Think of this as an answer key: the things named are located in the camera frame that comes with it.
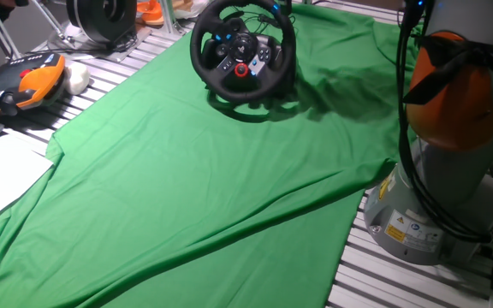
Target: warning label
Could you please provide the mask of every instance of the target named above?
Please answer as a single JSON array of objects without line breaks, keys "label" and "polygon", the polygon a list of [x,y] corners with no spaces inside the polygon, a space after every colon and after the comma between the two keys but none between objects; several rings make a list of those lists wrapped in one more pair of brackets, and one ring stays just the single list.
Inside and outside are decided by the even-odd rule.
[{"label": "warning label", "polygon": [[385,233],[402,244],[424,252],[434,252],[443,236],[439,228],[425,226],[393,210]]}]

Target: steering wheel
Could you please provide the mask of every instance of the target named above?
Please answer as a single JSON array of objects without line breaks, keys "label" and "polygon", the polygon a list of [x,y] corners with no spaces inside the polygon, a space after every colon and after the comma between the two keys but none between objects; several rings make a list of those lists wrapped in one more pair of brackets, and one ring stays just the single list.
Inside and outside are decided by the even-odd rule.
[{"label": "steering wheel", "polygon": [[[282,30],[280,44],[272,37],[250,33],[241,18],[220,19],[227,7],[243,8],[248,4],[273,14]],[[212,34],[212,38],[201,52],[205,33]],[[214,0],[195,23],[190,54],[193,68],[210,90],[229,102],[247,103],[271,95],[290,74],[296,65],[296,37],[290,19],[272,0]],[[229,78],[254,86],[234,91],[225,82]]]}]

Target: table surface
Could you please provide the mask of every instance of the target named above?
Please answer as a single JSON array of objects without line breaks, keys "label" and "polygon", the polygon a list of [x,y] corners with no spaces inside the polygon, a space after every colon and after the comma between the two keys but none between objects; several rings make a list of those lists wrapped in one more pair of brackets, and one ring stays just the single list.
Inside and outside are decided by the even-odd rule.
[{"label": "table surface", "polygon": [[[318,5],[340,9],[375,20],[396,23],[393,0],[355,0],[378,7],[342,1]],[[189,32],[193,23],[182,23]],[[105,93],[144,67],[150,60],[170,47],[180,37],[154,29],[122,62],[101,59],[80,60],[91,72],[89,87],[80,95],[63,98],[52,106],[31,110],[17,117],[3,117],[4,132],[28,143],[40,155],[45,154],[51,135],[83,110],[95,104]],[[389,255],[367,233],[363,209],[365,193],[351,227],[342,260],[328,299],[328,307],[493,307],[490,290],[492,260],[474,256],[461,266],[420,266]]]}]

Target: white paper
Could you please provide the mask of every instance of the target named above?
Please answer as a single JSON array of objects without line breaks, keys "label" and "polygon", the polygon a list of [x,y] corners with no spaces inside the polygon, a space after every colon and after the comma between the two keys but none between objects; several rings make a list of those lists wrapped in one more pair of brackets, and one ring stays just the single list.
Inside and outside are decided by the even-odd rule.
[{"label": "white paper", "polygon": [[51,165],[23,141],[10,135],[0,137],[0,211],[24,194]]}]

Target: green screen fabric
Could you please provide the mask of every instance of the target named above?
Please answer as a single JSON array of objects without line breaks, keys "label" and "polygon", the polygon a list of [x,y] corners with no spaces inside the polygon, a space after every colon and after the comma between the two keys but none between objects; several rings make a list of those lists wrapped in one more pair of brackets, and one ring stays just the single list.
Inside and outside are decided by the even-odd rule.
[{"label": "green screen fabric", "polygon": [[396,160],[398,27],[294,15],[294,117],[214,110],[187,35],[58,130],[55,167],[0,213],[0,307],[323,306]]}]

